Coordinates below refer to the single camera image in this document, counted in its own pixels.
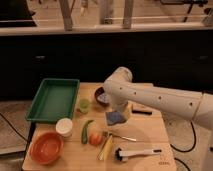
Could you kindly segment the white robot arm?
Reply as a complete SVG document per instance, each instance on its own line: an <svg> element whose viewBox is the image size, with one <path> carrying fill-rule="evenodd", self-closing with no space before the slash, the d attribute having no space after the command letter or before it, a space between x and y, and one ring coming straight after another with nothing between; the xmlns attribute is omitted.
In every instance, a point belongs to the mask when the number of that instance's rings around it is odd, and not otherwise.
<svg viewBox="0 0 213 171"><path fill-rule="evenodd" d="M140 103L193 121L211 131L202 171L213 171L213 94L186 91L132 82L126 67L117 68L103 83L113 110L124 113L129 101Z"/></svg>

